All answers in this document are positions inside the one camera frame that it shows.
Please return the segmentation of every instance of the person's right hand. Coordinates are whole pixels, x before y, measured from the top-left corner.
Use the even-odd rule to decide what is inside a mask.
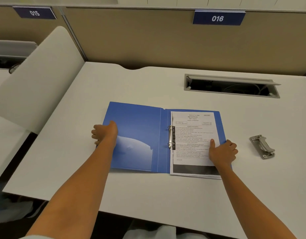
[[[208,157],[213,162],[213,164],[218,168],[222,166],[231,165],[232,161],[235,160],[238,150],[237,145],[227,140],[226,143],[215,148],[215,141],[211,139]]]
[[[110,124],[105,126],[105,125],[94,125],[94,130],[91,131],[92,133],[92,138],[96,139],[97,141],[95,142],[96,145],[99,145],[100,142],[104,138],[109,138],[116,142],[116,138],[118,136],[118,128],[116,126],[116,123],[114,121],[110,121]]]

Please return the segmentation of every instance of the white number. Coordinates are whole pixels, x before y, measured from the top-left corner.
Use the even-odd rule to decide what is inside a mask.
[[[29,11],[32,16],[40,16],[38,11]]]
[[[214,22],[216,20],[222,22],[224,20],[224,16],[213,16],[212,21]]]

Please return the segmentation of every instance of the desk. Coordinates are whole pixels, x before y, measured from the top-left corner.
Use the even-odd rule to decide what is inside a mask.
[[[184,91],[184,74],[273,79],[280,99]],[[94,124],[110,101],[220,111],[238,145],[233,169],[298,238],[306,238],[306,77],[86,62],[4,191],[50,200],[95,149]],[[249,137],[276,157],[262,160]],[[221,180],[112,170],[100,211],[246,238]]]
[[[0,85],[9,77],[8,70],[0,69]],[[29,135],[26,129],[0,117],[0,176]]]

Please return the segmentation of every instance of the person's left arm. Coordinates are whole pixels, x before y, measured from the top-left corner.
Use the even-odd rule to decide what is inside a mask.
[[[98,214],[118,129],[115,122],[95,125],[97,149],[58,189],[35,221],[29,235],[54,239],[89,239]]]

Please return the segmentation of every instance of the person's right arm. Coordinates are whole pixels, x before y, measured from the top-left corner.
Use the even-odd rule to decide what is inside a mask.
[[[248,239],[296,239],[292,232],[239,179],[231,169],[237,145],[227,140],[215,147],[212,139],[209,158],[219,171],[229,200]]]

